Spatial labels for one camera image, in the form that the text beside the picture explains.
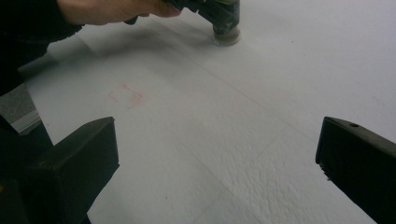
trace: pink mark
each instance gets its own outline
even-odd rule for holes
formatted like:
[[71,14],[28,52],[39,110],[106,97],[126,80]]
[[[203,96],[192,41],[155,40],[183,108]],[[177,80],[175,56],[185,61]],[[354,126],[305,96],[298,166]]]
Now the pink mark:
[[122,104],[128,109],[139,106],[144,101],[144,96],[133,91],[129,86],[122,84],[107,95],[113,102]]

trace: orbital sander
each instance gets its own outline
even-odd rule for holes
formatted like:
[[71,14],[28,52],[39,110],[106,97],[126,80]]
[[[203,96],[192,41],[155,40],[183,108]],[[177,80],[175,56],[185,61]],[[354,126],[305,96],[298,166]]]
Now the orbital sander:
[[[239,8],[240,0],[163,0],[181,11],[184,7],[198,12],[213,24],[214,42],[220,46],[230,46],[240,38]],[[134,24],[137,17],[126,21]]]

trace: sleeve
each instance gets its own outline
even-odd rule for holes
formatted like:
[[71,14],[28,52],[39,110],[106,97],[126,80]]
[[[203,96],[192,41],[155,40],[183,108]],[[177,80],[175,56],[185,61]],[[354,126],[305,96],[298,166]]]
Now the sleeve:
[[1,0],[1,31],[21,42],[50,43],[81,29],[68,24],[56,0]]
[[64,20],[56,0],[0,0],[0,96],[22,84],[20,66],[81,27]]

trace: sanding pad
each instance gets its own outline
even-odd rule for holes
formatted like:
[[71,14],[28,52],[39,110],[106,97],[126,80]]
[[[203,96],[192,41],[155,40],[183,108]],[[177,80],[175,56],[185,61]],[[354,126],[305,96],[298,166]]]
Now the sanding pad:
[[231,46],[239,41],[241,32],[237,26],[235,26],[230,32],[224,35],[214,35],[213,42],[219,46]]

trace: hand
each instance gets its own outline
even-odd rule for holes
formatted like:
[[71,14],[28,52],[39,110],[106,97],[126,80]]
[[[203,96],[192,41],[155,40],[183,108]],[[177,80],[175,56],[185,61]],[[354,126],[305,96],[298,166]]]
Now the hand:
[[175,17],[180,11],[163,0],[57,0],[67,22],[75,25],[104,25],[154,14]]

